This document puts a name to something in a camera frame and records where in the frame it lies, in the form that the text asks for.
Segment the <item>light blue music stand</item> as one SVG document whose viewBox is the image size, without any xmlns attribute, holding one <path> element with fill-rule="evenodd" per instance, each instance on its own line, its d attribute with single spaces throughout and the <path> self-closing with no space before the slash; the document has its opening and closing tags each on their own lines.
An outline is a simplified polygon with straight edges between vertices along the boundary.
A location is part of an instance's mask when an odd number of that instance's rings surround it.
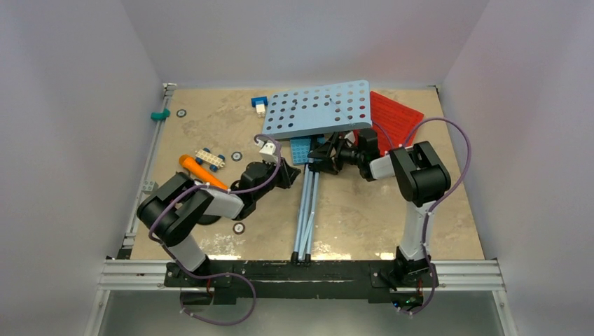
<svg viewBox="0 0 594 336">
<path fill-rule="evenodd" d="M 289 141 L 291 160 L 304 167 L 301 204 L 298 210 L 294 262 L 308 262 L 312 240 L 321 172 L 316 164 L 330 162 L 332 151 L 321 158 L 310 154 L 329 139 L 371 127 L 370 85 L 367 80 L 285 90 L 267 99 L 263 133 Z"/>
</svg>

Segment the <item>orange toy microphone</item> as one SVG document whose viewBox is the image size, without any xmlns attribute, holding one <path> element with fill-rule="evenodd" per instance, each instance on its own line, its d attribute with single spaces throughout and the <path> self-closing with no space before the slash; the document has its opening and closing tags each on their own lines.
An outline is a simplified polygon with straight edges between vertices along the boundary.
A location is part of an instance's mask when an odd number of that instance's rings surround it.
<svg viewBox="0 0 594 336">
<path fill-rule="evenodd" d="M 203 183 L 208 183 L 211 186 L 227 190 L 228 186 L 218 180 L 214 175 L 210 174 L 206 169 L 202 168 L 193 157 L 189 155 L 182 155 L 179 158 L 179 164 L 187 169 L 190 173 L 196 176 Z"/>
</svg>

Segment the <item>black microphone stand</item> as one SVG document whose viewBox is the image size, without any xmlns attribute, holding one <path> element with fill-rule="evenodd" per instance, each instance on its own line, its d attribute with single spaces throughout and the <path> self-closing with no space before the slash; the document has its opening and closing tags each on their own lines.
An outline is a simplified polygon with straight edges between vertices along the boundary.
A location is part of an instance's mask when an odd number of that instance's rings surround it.
<svg viewBox="0 0 594 336">
<path fill-rule="evenodd" d="M 212 225 L 221 219 L 220 216 L 203 214 L 197 220 L 198 225 Z"/>
</svg>

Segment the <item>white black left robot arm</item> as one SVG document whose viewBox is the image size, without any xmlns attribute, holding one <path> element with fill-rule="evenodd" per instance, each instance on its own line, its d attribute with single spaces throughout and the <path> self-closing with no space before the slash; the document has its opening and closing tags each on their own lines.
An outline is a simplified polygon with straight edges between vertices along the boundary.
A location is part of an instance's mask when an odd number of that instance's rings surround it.
<svg viewBox="0 0 594 336">
<path fill-rule="evenodd" d="M 300 172 L 284 158 L 251 162 L 229 189 L 177 172 L 140 203 L 136 217 L 148 228 L 150 239 L 180 266 L 182 278 L 201 286 L 211 275 L 210 259 L 192 237 L 193 228 L 219 218 L 245 219 L 256 210 L 257 201 L 275 188 L 289 189 Z"/>
</svg>

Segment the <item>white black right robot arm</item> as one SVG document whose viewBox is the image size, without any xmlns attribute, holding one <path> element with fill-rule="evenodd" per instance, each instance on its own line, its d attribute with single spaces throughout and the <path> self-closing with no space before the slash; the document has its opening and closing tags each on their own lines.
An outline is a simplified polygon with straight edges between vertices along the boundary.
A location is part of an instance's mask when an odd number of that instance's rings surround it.
<svg viewBox="0 0 594 336">
<path fill-rule="evenodd" d="M 406 222 L 392 266 L 381 277 L 392 287 L 422 284 L 431 266 L 431 215 L 451 187 L 449 172 L 431 144 L 422 141 L 382 154 L 377 132 L 367 128 L 359 130 L 354 140 L 344 132 L 334 132 L 322 145 L 314 146 L 308 157 L 315 172 L 336 175 L 344 165 L 354 165 L 367 181 L 396 179 L 407 202 Z"/>
</svg>

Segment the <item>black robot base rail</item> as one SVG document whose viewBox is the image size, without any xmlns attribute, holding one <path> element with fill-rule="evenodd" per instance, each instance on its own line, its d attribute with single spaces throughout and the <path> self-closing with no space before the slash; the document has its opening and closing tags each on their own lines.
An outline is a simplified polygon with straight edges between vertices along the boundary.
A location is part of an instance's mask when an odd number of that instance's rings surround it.
<svg viewBox="0 0 594 336">
<path fill-rule="evenodd" d="M 173 262 L 166 264 L 164 285 L 182 291 L 206 290 L 216 305 L 233 305 L 239 298 L 365 300 L 419 307 L 439 282 L 428 270 L 399 278 L 392 260 L 318 260 L 296 264 L 288 260 L 213 260 L 207 269 L 215 277 L 195 279 Z"/>
</svg>

